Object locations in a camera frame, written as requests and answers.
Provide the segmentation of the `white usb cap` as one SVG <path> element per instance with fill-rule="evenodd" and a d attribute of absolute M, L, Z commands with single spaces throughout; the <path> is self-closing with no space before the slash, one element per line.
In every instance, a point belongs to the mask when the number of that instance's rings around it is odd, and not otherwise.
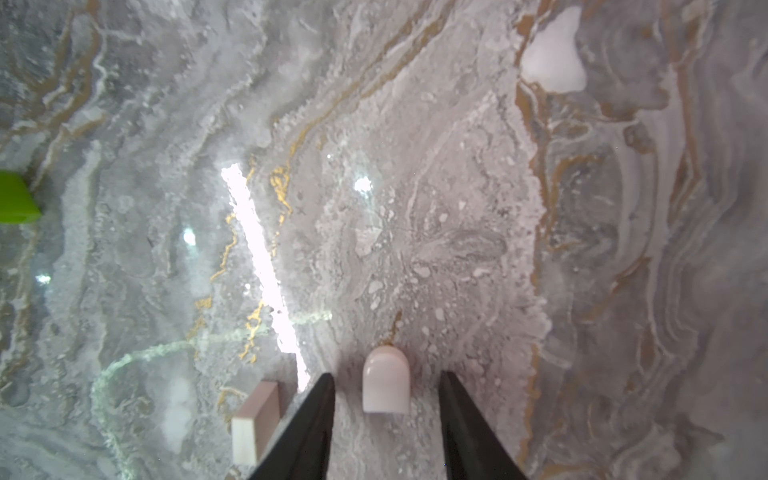
<path fill-rule="evenodd" d="M 411 370 L 398 348 L 384 345 L 367 356 L 362 374 L 362 408 L 365 413 L 410 413 Z"/>

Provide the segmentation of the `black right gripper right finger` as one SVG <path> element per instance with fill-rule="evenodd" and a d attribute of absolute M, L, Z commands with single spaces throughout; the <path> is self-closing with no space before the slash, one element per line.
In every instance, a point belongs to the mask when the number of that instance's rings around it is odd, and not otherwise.
<path fill-rule="evenodd" d="M 438 396 L 448 479 L 527 479 L 454 372 L 441 373 Z"/>

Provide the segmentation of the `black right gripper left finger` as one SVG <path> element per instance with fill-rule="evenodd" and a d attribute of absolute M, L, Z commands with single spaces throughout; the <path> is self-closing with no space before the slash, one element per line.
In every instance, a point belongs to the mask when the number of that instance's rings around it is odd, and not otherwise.
<path fill-rule="evenodd" d="M 250 480 L 324 480 L 330 459 L 335 380 L 322 374 Z"/>

